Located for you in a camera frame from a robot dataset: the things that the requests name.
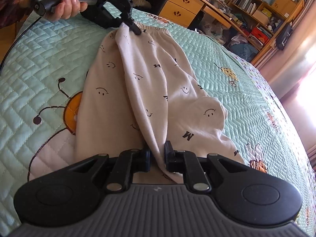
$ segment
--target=finger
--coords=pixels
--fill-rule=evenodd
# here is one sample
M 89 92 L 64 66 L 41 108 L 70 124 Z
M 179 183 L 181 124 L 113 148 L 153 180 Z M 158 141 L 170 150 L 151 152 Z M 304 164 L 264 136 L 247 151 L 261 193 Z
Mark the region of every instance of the finger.
M 71 17 L 76 16 L 80 11 L 80 2 L 79 0 L 71 0 L 72 4 L 72 11 L 71 11 Z
M 86 2 L 80 3 L 80 12 L 85 11 L 88 8 L 88 4 Z
M 64 13 L 61 16 L 61 18 L 63 20 L 67 20 L 70 18 L 71 15 L 71 11 L 72 11 L 72 4 L 71 4 L 71 0 L 62 0 L 62 2 L 65 3 L 65 8 L 64 8 Z
M 64 7 L 65 7 L 65 3 L 61 2 L 60 4 L 56 6 L 54 13 L 48 13 L 44 16 L 44 18 L 46 18 L 47 20 L 51 22 L 60 20 L 61 16 L 64 13 Z

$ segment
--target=black bag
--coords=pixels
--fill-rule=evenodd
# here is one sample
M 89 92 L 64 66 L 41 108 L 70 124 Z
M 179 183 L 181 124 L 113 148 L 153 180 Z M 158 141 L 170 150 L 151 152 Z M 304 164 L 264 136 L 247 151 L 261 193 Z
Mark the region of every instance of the black bag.
M 276 46 L 279 48 L 279 50 L 284 50 L 285 44 L 290 35 L 292 34 L 292 31 L 292 26 L 290 25 L 290 23 L 287 23 L 284 29 L 279 34 L 279 36 L 276 38 Z

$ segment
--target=gray ribbed surface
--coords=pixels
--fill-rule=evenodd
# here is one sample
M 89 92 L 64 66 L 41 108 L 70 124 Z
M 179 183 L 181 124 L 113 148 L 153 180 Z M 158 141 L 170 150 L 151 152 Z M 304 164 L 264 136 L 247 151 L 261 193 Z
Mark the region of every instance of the gray ribbed surface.
M 306 237 L 293 223 L 253 229 L 222 215 L 211 198 L 184 185 L 133 184 L 128 192 L 109 195 L 85 220 L 44 229 L 23 224 L 10 237 Z

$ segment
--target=black cable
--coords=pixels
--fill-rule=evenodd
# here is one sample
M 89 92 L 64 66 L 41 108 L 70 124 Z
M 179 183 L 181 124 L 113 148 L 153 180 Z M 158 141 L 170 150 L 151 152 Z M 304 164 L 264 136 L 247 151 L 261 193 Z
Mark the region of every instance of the black cable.
M 36 21 L 34 21 L 30 26 L 28 26 L 28 28 L 22 33 L 20 34 L 20 36 L 13 42 L 13 44 L 11 45 L 10 49 L 7 51 L 7 53 L 5 54 L 1 64 L 0 64 L 0 75 L 1 75 L 1 71 L 2 71 L 2 68 L 4 66 L 4 62 L 5 62 L 5 59 L 7 58 L 7 56 L 9 55 L 10 51 L 12 50 L 12 48 L 16 45 L 16 43 L 22 38 L 22 36 L 25 35 L 25 33 L 32 27 L 35 25 L 36 22 L 38 22 L 42 17 L 39 17 Z

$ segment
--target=wooden floor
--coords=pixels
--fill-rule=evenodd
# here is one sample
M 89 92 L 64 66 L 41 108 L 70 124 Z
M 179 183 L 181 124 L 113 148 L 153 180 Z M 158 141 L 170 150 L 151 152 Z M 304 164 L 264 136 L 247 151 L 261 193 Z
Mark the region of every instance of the wooden floor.
M 0 29 L 0 62 L 4 55 L 14 42 L 15 38 L 15 24 Z

